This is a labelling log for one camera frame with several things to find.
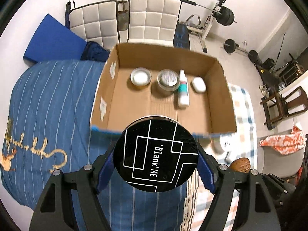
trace cardboard box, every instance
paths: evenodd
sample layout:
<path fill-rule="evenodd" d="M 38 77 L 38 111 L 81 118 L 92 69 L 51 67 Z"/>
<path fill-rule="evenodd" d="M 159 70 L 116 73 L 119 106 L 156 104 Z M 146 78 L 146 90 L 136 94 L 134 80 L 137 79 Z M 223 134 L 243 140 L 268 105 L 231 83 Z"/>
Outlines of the cardboard box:
<path fill-rule="evenodd" d="M 130 81 L 133 69 L 151 71 L 152 80 L 144 89 Z M 158 91 L 157 74 L 183 69 L 188 79 L 190 106 L 178 108 L 177 93 L 165 97 Z M 206 84 L 198 94 L 191 85 L 195 76 Z M 231 94 L 224 71 L 216 58 L 186 49 L 149 44 L 119 44 L 104 66 L 93 103 L 90 127 L 104 133 L 120 134 L 133 121 L 148 115 L 168 116 L 178 121 L 193 136 L 216 136 L 236 132 Z"/>

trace metal screw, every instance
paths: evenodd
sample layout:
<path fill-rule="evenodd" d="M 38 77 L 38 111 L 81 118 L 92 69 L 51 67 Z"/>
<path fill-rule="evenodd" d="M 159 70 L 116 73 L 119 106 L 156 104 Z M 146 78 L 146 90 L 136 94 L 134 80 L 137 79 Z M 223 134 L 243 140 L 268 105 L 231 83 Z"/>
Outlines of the metal screw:
<path fill-rule="evenodd" d="M 252 169 L 252 170 L 251 170 L 251 173 L 252 173 L 254 176 L 256 176 L 259 172 L 258 172 L 256 169 Z"/>
<path fill-rule="evenodd" d="M 91 164 L 87 164 L 84 166 L 84 170 L 90 170 L 92 169 L 92 165 Z"/>
<path fill-rule="evenodd" d="M 57 169 L 57 170 L 55 170 L 55 171 L 53 172 L 53 175 L 54 175 L 54 176 L 58 176 L 60 173 L 61 173 L 61 171 Z"/>
<path fill-rule="evenodd" d="M 220 165 L 219 165 L 219 168 L 220 168 L 221 170 L 227 170 L 227 169 L 228 169 L 228 166 L 225 165 L 225 164 L 220 164 Z"/>

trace wooden chair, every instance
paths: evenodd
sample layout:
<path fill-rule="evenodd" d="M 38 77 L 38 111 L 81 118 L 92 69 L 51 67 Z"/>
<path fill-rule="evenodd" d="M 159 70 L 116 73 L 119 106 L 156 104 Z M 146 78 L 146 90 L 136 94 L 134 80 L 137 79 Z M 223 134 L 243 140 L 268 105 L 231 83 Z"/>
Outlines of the wooden chair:
<path fill-rule="evenodd" d="M 286 99 L 288 99 L 290 96 L 292 96 L 295 92 L 300 91 L 300 95 L 296 97 L 295 99 L 286 102 Z M 267 106 L 268 101 L 273 101 L 274 104 Z M 282 97 L 281 94 L 278 92 L 274 92 L 272 96 L 269 98 L 262 98 L 262 101 L 260 102 L 260 105 L 263 105 L 266 122 L 264 125 L 267 125 L 268 129 L 273 129 L 272 124 L 282 121 L 289 117 L 294 117 L 296 115 L 302 114 L 308 110 L 308 98 L 306 92 L 303 90 L 302 87 L 297 87 L 295 90 L 293 90 L 290 94 L 288 94 L 286 97 Z M 304 105 L 305 108 L 303 110 L 299 110 L 297 112 L 289 114 L 289 110 L 296 108 L 298 106 Z M 277 106 L 278 108 L 278 116 L 274 118 L 270 118 L 269 108 L 272 108 L 274 106 Z"/>

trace tiled floor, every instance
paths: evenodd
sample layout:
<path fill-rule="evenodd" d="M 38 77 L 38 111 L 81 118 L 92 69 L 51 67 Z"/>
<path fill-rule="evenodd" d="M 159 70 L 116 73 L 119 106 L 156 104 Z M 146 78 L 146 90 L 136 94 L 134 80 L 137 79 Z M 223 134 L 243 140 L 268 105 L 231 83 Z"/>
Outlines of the tiled floor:
<path fill-rule="evenodd" d="M 127 31 L 120 31 L 120 37 L 121 42 L 126 42 Z M 189 39 L 190 49 L 192 51 L 203 53 L 198 36 L 190 34 Z M 206 46 L 208 49 L 207 54 L 216 57 L 220 61 L 227 81 L 245 88 L 249 92 L 254 109 L 257 136 L 263 137 L 275 134 L 275 129 L 269 131 L 267 127 L 263 125 L 265 122 L 265 114 L 263 106 L 259 104 L 263 97 L 259 90 L 259 85 L 262 84 L 262 80 L 247 55 L 240 51 L 228 54 L 222 47 L 221 41 L 209 37 L 206 39 Z"/>

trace gray chair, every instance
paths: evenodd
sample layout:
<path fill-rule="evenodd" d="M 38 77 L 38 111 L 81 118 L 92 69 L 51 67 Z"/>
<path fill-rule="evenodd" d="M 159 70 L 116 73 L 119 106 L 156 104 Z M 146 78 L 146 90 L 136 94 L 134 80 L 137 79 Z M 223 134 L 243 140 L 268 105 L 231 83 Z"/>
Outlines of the gray chair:
<path fill-rule="evenodd" d="M 264 174 L 274 174 L 280 178 L 287 178 L 297 173 L 302 165 L 305 148 L 290 154 L 282 155 L 271 147 L 258 147 L 257 170 Z"/>

